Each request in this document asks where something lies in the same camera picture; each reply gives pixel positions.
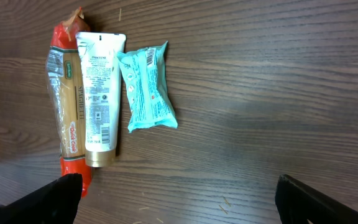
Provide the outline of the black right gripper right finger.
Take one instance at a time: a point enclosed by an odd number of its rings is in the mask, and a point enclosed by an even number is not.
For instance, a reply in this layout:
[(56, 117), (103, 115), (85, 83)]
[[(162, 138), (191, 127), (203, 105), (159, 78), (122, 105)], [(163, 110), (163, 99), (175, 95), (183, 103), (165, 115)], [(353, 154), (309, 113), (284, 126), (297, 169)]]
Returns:
[(278, 178), (275, 204), (282, 223), (358, 223), (358, 212), (283, 174)]

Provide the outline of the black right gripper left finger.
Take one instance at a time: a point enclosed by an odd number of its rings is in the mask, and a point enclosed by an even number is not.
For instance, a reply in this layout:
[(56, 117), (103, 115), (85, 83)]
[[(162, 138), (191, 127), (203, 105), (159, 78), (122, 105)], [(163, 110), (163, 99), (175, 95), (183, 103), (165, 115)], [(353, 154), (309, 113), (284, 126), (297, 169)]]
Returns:
[(9, 205), (0, 205), (0, 223), (72, 224), (82, 189), (81, 174), (64, 175)]

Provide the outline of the teal wet wipes packet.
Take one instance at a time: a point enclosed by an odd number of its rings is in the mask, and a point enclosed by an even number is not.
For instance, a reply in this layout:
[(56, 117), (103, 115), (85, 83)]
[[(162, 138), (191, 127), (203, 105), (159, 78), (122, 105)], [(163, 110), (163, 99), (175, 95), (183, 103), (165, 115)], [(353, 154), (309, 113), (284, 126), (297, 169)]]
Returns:
[(117, 54), (131, 111), (129, 132), (154, 126), (177, 128), (167, 94), (165, 50), (167, 43)]

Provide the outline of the orange spaghetti packet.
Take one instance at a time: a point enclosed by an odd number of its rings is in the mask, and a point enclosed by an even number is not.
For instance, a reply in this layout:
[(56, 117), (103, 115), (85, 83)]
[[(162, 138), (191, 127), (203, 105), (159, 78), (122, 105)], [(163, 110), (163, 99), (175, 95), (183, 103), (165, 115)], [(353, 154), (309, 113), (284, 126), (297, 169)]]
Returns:
[(85, 162), (85, 89), (76, 35), (89, 30), (79, 7), (54, 27), (45, 65), (60, 137), (61, 172), (82, 175), (82, 197), (88, 193), (92, 169)]

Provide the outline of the white Pantene tube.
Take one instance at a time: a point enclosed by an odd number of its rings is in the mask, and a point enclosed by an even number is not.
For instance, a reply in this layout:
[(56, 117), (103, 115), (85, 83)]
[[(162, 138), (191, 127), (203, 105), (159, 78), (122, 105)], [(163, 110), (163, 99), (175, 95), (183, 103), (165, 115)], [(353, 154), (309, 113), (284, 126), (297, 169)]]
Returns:
[(124, 34), (79, 32), (76, 35), (85, 98), (85, 162), (110, 166), (116, 156), (121, 105), (121, 71), (117, 55)]

